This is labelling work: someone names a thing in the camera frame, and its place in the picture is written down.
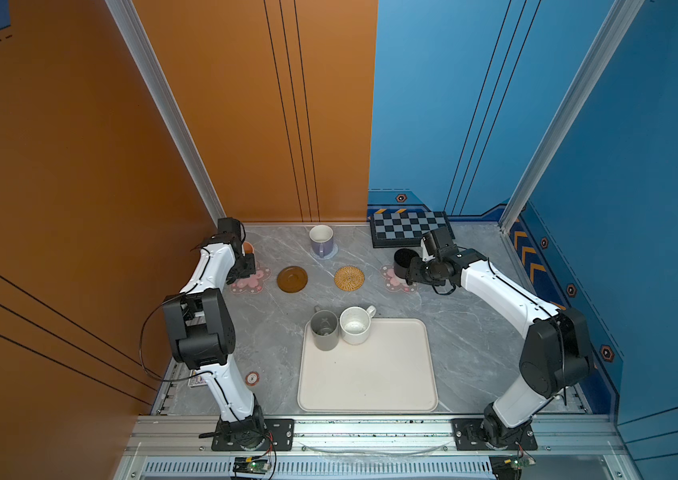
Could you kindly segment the rattan woven round coaster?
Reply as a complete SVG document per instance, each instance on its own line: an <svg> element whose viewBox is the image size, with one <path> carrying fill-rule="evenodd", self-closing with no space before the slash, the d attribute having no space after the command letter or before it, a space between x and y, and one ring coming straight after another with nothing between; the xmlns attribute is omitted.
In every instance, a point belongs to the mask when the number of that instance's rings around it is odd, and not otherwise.
<svg viewBox="0 0 678 480"><path fill-rule="evenodd" d="M335 285L342 291L353 292L359 290L365 282L365 274L354 266L339 268L334 275Z"/></svg>

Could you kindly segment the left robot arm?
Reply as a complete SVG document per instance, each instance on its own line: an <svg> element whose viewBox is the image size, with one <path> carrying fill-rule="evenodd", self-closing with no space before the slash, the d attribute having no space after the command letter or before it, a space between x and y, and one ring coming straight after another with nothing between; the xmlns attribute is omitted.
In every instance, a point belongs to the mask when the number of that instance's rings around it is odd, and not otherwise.
<svg viewBox="0 0 678 480"><path fill-rule="evenodd" d="M254 258L242 241L231 234L217 235L200 247L186 285L161 305L173 359L197 373L217 403L214 436L243 449L260 447L265 425L233 356L236 333L223 289L254 272Z"/></svg>

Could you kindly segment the white mug purple handle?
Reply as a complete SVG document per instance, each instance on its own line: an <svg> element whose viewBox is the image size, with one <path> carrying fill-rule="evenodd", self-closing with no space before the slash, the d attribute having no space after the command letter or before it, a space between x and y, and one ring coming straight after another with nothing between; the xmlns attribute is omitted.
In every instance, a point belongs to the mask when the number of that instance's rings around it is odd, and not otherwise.
<svg viewBox="0 0 678 480"><path fill-rule="evenodd" d="M309 231L312 253L317 258L328 258L332 255L334 244L334 231L328 225L316 225Z"/></svg>

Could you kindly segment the grey woven round coaster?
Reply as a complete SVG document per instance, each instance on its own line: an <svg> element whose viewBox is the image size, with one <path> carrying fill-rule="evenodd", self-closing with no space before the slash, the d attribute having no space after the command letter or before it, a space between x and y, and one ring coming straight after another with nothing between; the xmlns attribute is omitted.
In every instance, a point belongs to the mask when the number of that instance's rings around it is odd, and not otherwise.
<svg viewBox="0 0 678 480"><path fill-rule="evenodd" d="M314 251L310 251L310 255L318 261L323 261L323 260L330 260L330 259L334 258L338 254L338 251L339 251L338 245L334 244L332 246L332 249L325 256L320 256L320 255L316 254Z"/></svg>

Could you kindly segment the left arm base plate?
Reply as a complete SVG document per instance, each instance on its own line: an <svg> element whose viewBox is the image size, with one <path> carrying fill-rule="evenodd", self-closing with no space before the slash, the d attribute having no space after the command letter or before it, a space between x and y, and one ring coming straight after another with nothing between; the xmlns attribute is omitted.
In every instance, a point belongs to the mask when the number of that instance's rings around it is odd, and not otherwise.
<svg viewBox="0 0 678 480"><path fill-rule="evenodd" d="M291 451L295 421L291 418L265 418L258 426L233 431L222 422L216 427L211 449L219 452L265 452L273 448L277 453Z"/></svg>

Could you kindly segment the pink flower coaster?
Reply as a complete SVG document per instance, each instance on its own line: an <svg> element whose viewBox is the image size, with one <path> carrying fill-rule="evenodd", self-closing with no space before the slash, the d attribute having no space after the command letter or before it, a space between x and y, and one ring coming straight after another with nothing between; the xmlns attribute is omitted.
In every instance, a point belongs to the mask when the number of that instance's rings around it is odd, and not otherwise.
<svg viewBox="0 0 678 480"><path fill-rule="evenodd" d="M395 274L393 265L383 265L380 269L385 288L392 293L415 293L417 288L408 285L404 279Z"/></svg>
<svg viewBox="0 0 678 480"><path fill-rule="evenodd" d="M264 290L264 284L270 275L270 268L257 266L254 274L236 280L229 289L233 294L259 294Z"/></svg>

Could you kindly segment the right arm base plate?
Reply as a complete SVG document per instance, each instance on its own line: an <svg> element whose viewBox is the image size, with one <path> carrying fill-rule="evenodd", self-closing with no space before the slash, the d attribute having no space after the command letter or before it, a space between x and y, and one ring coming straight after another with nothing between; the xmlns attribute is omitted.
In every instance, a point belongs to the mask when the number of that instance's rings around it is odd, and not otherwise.
<svg viewBox="0 0 678 480"><path fill-rule="evenodd" d="M532 421L506 427L493 418L455 418L452 434L458 451L535 451L538 449Z"/></svg>

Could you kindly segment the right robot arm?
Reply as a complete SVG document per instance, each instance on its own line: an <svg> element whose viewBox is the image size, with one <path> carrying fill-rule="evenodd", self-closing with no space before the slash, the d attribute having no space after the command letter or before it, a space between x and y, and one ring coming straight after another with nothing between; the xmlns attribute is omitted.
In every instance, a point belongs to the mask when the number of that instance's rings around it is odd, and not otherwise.
<svg viewBox="0 0 678 480"><path fill-rule="evenodd" d="M409 284L470 292L504 317L524 340L519 376L484 410L477 439L495 450L520 448L533 417L555 396L595 370L583 313L542 300L509 279L484 255L468 249L448 257L414 254L402 269Z"/></svg>

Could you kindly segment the black mug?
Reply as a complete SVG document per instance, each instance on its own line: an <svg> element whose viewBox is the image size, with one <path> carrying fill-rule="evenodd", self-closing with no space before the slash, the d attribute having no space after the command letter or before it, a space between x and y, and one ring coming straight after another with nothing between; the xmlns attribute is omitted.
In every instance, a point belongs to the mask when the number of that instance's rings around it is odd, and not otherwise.
<svg viewBox="0 0 678 480"><path fill-rule="evenodd" d="M396 277L409 284L408 274L412 261L420 255L413 249L400 248L394 254L393 270Z"/></svg>

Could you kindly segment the brown wooden round coaster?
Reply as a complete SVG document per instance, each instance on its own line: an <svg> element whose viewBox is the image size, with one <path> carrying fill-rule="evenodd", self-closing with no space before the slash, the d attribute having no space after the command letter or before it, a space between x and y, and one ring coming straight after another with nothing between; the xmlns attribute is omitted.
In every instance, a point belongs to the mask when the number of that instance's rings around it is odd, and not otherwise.
<svg viewBox="0 0 678 480"><path fill-rule="evenodd" d="M278 288L286 293L297 293L303 290L308 284L309 277L307 272L299 266L288 266L281 270L277 275Z"/></svg>

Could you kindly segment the grey mug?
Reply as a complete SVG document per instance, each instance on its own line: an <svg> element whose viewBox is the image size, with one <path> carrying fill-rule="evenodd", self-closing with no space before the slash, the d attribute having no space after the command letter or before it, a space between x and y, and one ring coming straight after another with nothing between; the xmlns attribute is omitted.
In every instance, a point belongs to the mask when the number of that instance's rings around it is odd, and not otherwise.
<svg viewBox="0 0 678 480"><path fill-rule="evenodd" d="M334 312L320 306L314 308L309 330L316 348L320 351L330 351L339 342L339 318Z"/></svg>

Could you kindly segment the white speckled mug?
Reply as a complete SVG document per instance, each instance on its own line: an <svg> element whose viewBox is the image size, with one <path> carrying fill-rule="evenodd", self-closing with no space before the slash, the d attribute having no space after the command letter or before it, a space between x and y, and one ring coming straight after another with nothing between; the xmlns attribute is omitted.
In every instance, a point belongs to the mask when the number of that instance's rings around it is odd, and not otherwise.
<svg viewBox="0 0 678 480"><path fill-rule="evenodd" d="M375 306L345 309L339 317L343 340L350 345L360 345L370 336L372 319L377 314Z"/></svg>

